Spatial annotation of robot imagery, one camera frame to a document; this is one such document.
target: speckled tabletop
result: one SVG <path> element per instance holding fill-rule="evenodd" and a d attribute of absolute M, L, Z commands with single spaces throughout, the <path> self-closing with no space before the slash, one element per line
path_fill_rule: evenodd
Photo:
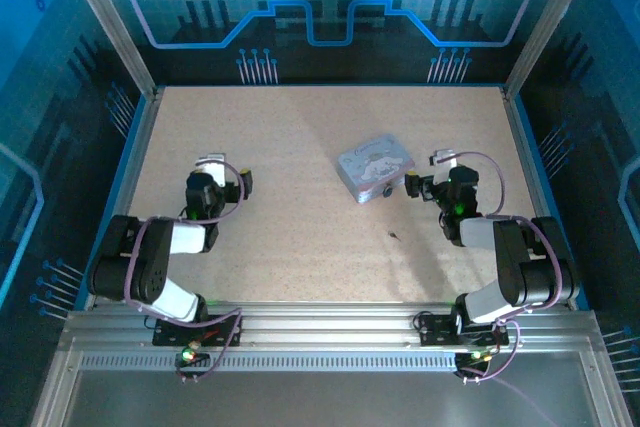
<path fill-rule="evenodd" d="M 421 175 L 437 148 L 491 155 L 506 178 L 503 212 L 533 215 L 493 87 L 167 88 L 130 212 L 177 215 L 193 162 L 224 152 L 252 169 L 254 193 L 220 224 L 210 253 L 175 255 L 169 266 L 172 280 L 208 299 L 448 302 L 494 280 L 493 252 L 451 245 L 435 205 L 404 189 L 354 201 L 337 156 L 384 133 L 398 138 Z M 461 163 L 480 173 L 480 210 L 493 210 L 496 173 L 483 160 Z"/>

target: vertical metal post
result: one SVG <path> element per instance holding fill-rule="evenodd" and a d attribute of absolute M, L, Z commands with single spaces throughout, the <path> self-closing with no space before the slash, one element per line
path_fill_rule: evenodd
<path fill-rule="evenodd" d="M 572 0 L 549 0 L 505 84 L 507 98 L 518 95 Z"/>
<path fill-rule="evenodd" d="M 87 0 L 87 2 L 138 89 L 148 101 L 152 101 L 155 97 L 156 85 L 115 5 L 111 0 Z"/>

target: table surface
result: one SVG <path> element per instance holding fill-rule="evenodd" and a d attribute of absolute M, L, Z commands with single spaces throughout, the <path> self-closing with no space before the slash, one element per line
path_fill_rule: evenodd
<path fill-rule="evenodd" d="M 506 179 L 503 212 L 533 215 L 497 87 L 382 86 L 167 88 L 130 213 L 178 215 L 194 161 L 224 152 L 252 169 L 254 192 L 220 224 L 211 252 L 169 265 L 174 282 L 209 300 L 452 302 L 494 280 L 494 253 L 451 245 L 434 204 L 404 189 L 355 202 L 336 159 L 384 133 L 421 175 L 435 149 L 492 156 Z M 480 173 L 479 208 L 491 212 L 495 171 L 483 159 L 460 162 Z"/>

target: glass panel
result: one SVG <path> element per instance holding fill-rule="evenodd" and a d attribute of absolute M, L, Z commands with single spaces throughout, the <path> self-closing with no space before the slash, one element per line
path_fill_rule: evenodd
<path fill-rule="evenodd" d="M 160 84 L 504 82 L 546 0 L 114 0 Z"/>
<path fill-rule="evenodd" d="M 639 54 L 640 0 L 573 0 L 521 92 L 605 332 L 640 326 Z"/>
<path fill-rule="evenodd" d="M 0 12 L 0 424 L 18 426 L 77 300 L 139 94 L 85 0 Z"/>

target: perforated metal strip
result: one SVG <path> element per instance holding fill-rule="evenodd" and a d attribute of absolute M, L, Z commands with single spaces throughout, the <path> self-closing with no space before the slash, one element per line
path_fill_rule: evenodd
<path fill-rule="evenodd" d="M 84 352 L 81 370 L 173 371 L 175 352 Z M 208 368 L 207 360 L 191 370 Z M 232 352 L 226 372 L 451 372 L 454 354 L 443 352 Z"/>

